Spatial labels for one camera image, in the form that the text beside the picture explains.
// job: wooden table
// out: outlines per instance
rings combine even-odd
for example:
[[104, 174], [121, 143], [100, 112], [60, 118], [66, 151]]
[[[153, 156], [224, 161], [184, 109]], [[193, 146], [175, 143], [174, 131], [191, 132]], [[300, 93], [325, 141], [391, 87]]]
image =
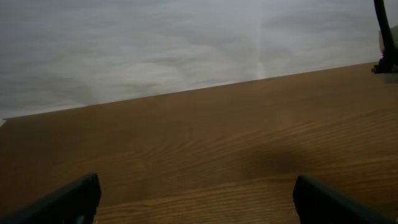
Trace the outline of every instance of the wooden table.
[[105, 223], [298, 223], [312, 175], [398, 215], [398, 86], [373, 63], [8, 120], [5, 215], [89, 172]]

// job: white backdrop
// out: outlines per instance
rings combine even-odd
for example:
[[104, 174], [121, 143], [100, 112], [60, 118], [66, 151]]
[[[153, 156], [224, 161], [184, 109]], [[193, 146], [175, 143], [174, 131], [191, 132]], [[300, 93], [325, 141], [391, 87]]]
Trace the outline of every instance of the white backdrop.
[[[380, 57], [372, 0], [0, 0], [0, 118]], [[390, 25], [397, 0], [386, 0]]]

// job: brown wooden surface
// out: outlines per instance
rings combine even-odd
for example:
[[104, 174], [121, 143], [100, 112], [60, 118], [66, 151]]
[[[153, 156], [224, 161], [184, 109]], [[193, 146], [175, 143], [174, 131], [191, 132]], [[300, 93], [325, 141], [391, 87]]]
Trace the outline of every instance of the brown wooden surface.
[[103, 223], [298, 223], [296, 176], [398, 211], [398, 86], [373, 63], [10, 119], [0, 213], [89, 172]]

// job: wrinkled paper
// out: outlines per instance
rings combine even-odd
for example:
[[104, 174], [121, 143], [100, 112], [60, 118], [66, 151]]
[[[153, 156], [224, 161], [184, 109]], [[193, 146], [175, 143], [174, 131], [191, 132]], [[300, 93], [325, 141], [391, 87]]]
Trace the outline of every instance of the wrinkled paper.
[[380, 57], [372, 0], [0, 2], [0, 118]]

